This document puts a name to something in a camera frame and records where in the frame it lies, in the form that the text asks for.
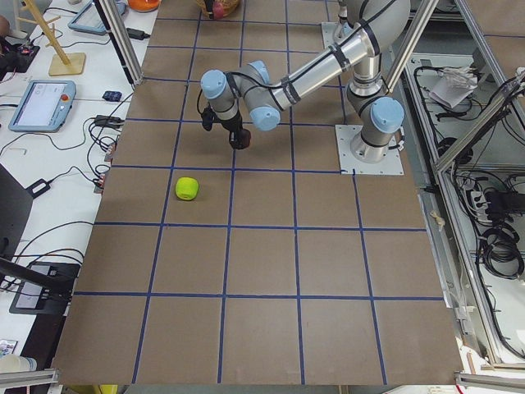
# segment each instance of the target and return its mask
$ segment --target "white table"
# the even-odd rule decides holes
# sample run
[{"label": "white table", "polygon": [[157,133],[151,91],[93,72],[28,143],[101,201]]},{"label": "white table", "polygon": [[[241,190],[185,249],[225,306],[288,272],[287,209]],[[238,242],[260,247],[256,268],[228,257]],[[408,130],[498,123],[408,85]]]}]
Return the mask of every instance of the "white table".
[{"label": "white table", "polygon": [[[84,0],[82,3],[72,6],[67,2],[67,0],[54,0],[51,3],[51,7],[60,7],[72,11],[79,11],[86,3],[87,1]],[[107,34],[88,34],[69,29],[67,24],[71,21],[74,15],[68,12],[50,10],[46,12],[45,19],[50,20],[57,15],[60,15],[61,18],[54,23],[55,28],[64,34],[58,39],[58,42],[63,46],[67,46],[78,41],[91,41],[103,44],[109,40],[109,36]],[[155,11],[140,13],[128,9],[122,19],[126,27],[143,30],[148,34],[151,34],[156,16],[157,13]],[[31,38],[39,37],[41,33],[42,30],[39,26],[37,26],[34,29]],[[49,65],[51,64],[53,55],[56,52],[53,47],[46,47],[48,42],[49,41],[45,36],[41,36],[34,41],[35,45],[40,46],[40,51],[31,64],[30,68],[26,73],[16,75],[12,81],[0,85],[0,94],[21,97],[24,94],[27,83],[30,80],[51,79],[51,77],[48,75]],[[146,53],[146,48],[148,47],[148,40],[145,39],[140,41],[133,39],[131,42],[139,62],[142,63]],[[106,90],[121,91],[123,97],[127,97],[131,93],[131,87],[126,79],[126,75],[122,70],[122,66],[111,42],[106,45],[77,44],[71,48],[65,48],[64,51],[66,53],[86,53],[85,68],[81,75],[53,77],[53,79],[57,80],[66,79],[74,81],[78,90],[76,95],[77,99],[99,100],[102,98],[102,95]]]},{"label": "white table", "polygon": [[[71,6],[66,0],[54,0],[51,7],[77,11],[84,4],[86,4],[86,0],[75,6]],[[62,44],[68,45],[75,41],[105,42],[108,40],[107,35],[97,36],[70,30],[67,28],[67,23],[71,16],[68,16],[69,14],[64,11],[51,10],[44,17],[49,20],[56,14],[63,15],[56,22],[56,28],[63,32],[63,36],[59,39]],[[151,33],[156,15],[155,11],[143,14],[128,10],[123,19],[127,27]],[[41,31],[37,27],[31,38],[39,37]],[[30,80],[73,80],[77,89],[73,107],[64,126],[58,132],[48,134],[53,138],[56,145],[69,147],[77,145],[83,140],[82,125],[85,119],[95,117],[98,114],[109,115],[116,108],[117,103],[102,100],[102,94],[105,90],[121,91],[123,98],[132,90],[112,43],[103,46],[78,44],[68,48],[67,53],[86,53],[87,61],[84,73],[80,76],[51,78],[48,76],[48,69],[55,52],[52,47],[45,48],[47,41],[45,37],[35,40],[41,49],[25,74],[17,74],[12,80],[0,84],[0,103],[18,103]],[[132,40],[132,42],[137,57],[142,62],[148,40]],[[129,102],[123,103],[116,111],[115,116],[122,119],[126,118],[128,107]],[[2,123],[0,148],[20,135],[20,133],[9,131],[7,127],[14,111],[14,108],[0,108],[0,123]],[[114,134],[111,130],[104,131],[104,135],[111,133]],[[0,163],[24,187],[31,185],[40,178],[49,180],[57,174],[67,171],[71,166],[77,166],[88,176],[92,176],[86,160],[86,154],[91,144],[92,140],[87,136],[85,143],[80,147],[58,151],[47,138],[40,135],[26,135],[5,150],[0,156]],[[94,166],[104,163],[104,153],[98,147],[94,147],[90,159]],[[25,245],[24,241],[33,239],[51,227],[72,221],[93,222],[100,199],[101,196],[94,193],[93,184],[87,182],[76,170],[67,176],[56,179],[52,183],[51,190],[34,201],[17,253]],[[85,224],[63,227],[38,239],[25,253],[43,254],[50,250],[70,247],[85,252],[90,233],[91,226]],[[66,262],[67,260],[53,258],[53,261]],[[9,314],[8,310],[13,297],[12,293],[0,292],[0,339],[18,341],[15,354],[20,354],[35,317],[34,315]]]}]

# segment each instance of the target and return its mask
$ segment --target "power adapter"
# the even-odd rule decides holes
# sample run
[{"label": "power adapter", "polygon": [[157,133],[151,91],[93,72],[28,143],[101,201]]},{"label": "power adapter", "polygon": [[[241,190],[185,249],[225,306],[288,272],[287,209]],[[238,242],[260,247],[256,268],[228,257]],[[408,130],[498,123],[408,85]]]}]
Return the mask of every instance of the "power adapter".
[{"label": "power adapter", "polygon": [[106,115],[97,115],[93,121],[94,125],[98,127],[120,127],[124,121],[119,117],[108,117]]},{"label": "power adapter", "polygon": [[131,29],[130,27],[126,27],[126,30],[128,31],[128,35],[130,36],[131,39],[143,40],[143,39],[148,39],[149,37],[151,37],[150,34],[145,33],[142,30]]}]

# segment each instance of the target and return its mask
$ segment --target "robotic arm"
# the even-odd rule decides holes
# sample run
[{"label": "robotic arm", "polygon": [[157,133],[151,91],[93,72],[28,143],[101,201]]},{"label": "robotic arm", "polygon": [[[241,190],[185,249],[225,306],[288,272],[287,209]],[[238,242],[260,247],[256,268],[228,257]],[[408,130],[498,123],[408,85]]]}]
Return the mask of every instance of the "robotic arm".
[{"label": "robotic arm", "polygon": [[263,62],[252,62],[237,71],[210,70],[201,79],[208,99],[208,115],[230,132],[234,149],[249,146],[249,131],[243,128],[239,99],[244,99],[254,125],[261,131],[274,129],[281,111],[295,105],[332,78],[354,69],[347,97],[363,120],[363,129],[352,141],[357,158],[380,161],[393,133],[401,126],[404,110],[386,97],[381,78],[381,53],[401,34],[410,12],[410,0],[339,1],[340,21],[348,25],[340,38],[311,62],[271,85]]}]

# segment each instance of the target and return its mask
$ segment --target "blue device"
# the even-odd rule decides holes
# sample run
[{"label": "blue device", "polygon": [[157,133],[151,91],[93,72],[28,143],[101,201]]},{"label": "blue device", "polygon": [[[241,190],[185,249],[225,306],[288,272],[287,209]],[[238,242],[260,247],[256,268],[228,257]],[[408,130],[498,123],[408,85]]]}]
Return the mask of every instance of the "blue device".
[{"label": "blue device", "polygon": [[[127,6],[123,2],[116,1],[116,9],[123,15],[126,12]],[[67,27],[84,33],[106,34],[106,28],[100,19],[96,6],[91,0],[67,24]]]},{"label": "blue device", "polygon": [[64,124],[75,98],[71,80],[33,80],[9,123],[12,131],[52,133]]}]

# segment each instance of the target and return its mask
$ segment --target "green ball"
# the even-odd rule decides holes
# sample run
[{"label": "green ball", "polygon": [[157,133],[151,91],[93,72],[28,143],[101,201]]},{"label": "green ball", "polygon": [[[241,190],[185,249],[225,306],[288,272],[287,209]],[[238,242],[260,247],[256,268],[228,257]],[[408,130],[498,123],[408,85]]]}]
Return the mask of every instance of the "green ball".
[{"label": "green ball", "polygon": [[191,201],[197,197],[199,192],[199,183],[196,179],[183,176],[175,184],[175,194],[179,199]]}]

